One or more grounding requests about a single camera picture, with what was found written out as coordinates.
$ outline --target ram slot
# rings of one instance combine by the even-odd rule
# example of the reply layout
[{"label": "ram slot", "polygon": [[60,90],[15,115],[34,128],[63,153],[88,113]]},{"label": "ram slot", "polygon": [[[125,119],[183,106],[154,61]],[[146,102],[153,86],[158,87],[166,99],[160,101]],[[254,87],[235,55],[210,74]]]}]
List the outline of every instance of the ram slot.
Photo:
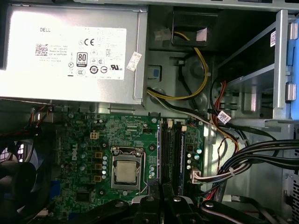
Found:
[{"label": "ram slot", "polygon": [[162,158],[161,158],[161,139],[162,139],[162,129],[161,129],[162,122],[159,121],[158,124],[158,130],[157,130],[157,178],[159,180],[159,183],[162,183]]},{"label": "ram slot", "polygon": [[162,181],[169,180],[170,176],[170,156],[171,156],[171,131],[168,130],[167,125],[162,124],[161,128],[161,178]]},{"label": "ram slot", "polygon": [[173,158],[171,183],[175,195],[179,193],[180,169],[181,169],[181,126],[174,128]]},{"label": "ram slot", "polygon": [[185,152],[186,152],[186,132],[181,132],[180,135],[180,170],[178,195],[183,195],[184,189],[184,170],[185,170]]}]

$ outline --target green motherboard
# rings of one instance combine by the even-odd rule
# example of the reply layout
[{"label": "green motherboard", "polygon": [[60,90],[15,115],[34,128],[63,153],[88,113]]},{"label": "green motherboard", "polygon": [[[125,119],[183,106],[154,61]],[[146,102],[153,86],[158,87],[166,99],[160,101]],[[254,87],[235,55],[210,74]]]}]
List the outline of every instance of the green motherboard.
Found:
[{"label": "green motherboard", "polygon": [[[204,126],[195,120],[64,113],[63,125],[57,135],[56,163],[61,171],[54,180],[60,185],[59,195],[53,199],[56,220],[68,220],[113,199],[131,202],[146,194],[147,181],[165,174],[159,171],[164,169],[161,161],[178,170],[181,166],[184,172],[192,166],[203,167]],[[177,154],[171,152],[179,143],[177,132],[171,132],[174,128],[184,133],[183,151]],[[166,161],[166,148],[170,158],[184,159],[176,164]],[[187,179],[187,175],[177,176],[183,182]]]}]

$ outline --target circuit board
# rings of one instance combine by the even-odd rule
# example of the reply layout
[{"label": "circuit board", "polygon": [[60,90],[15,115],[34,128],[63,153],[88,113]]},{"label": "circuit board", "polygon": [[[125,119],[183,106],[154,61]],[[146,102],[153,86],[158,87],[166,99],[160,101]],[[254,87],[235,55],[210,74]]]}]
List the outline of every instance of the circuit board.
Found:
[{"label": "circuit board", "polygon": [[[54,219],[114,199],[131,202],[146,194],[148,179],[158,178],[159,122],[150,116],[64,113],[57,135],[56,163],[61,167]],[[183,170],[202,168],[203,125],[183,120],[186,150]]]}]

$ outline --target ce mark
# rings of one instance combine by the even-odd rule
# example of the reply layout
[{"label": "ce mark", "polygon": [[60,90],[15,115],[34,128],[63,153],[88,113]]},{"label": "ce mark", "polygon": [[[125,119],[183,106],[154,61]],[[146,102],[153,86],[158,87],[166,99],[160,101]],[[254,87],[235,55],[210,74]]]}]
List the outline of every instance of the ce mark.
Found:
[{"label": "ce mark", "polygon": [[94,46],[94,39],[91,39],[90,41],[89,41],[89,39],[87,38],[87,39],[85,39],[84,40],[84,44],[86,45],[86,46],[88,46],[89,44],[90,45],[92,45],[92,46]]}]

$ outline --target cpu fan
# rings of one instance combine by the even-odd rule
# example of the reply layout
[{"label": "cpu fan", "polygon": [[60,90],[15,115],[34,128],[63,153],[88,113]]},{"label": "cpu fan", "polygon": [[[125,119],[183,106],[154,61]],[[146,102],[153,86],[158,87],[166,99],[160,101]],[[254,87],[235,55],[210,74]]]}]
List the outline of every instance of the cpu fan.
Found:
[{"label": "cpu fan", "polygon": [[48,139],[0,143],[0,220],[22,223],[33,218],[48,203],[50,190],[50,145]]}]

